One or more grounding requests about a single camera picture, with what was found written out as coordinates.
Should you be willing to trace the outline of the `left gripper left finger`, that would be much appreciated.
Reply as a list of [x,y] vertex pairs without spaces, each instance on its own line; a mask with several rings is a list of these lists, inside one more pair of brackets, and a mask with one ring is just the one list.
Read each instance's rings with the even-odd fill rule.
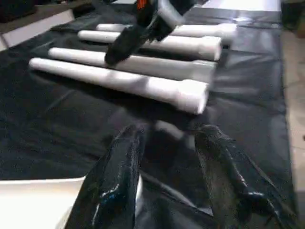
[[65,224],[67,229],[133,229],[146,129],[129,125],[87,174]]

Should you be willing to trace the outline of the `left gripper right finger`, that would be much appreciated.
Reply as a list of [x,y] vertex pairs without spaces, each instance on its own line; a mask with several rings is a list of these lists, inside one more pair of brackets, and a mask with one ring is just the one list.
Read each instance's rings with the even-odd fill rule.
[[253,214],[277,229],[297,229],[299,220],[278,188],[234,139],[216,125],[194,132],[195,150],[221,229],[247,229]]

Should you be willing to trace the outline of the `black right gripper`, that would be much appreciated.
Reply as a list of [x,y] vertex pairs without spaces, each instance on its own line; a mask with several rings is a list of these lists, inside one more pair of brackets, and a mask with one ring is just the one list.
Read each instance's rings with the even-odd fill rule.
[[138,0],[136,25],[127,26],[108,46],[105,62],[109,66],[128,59],[147,41],[163,39],[182,25],[184,14],[194,0]]

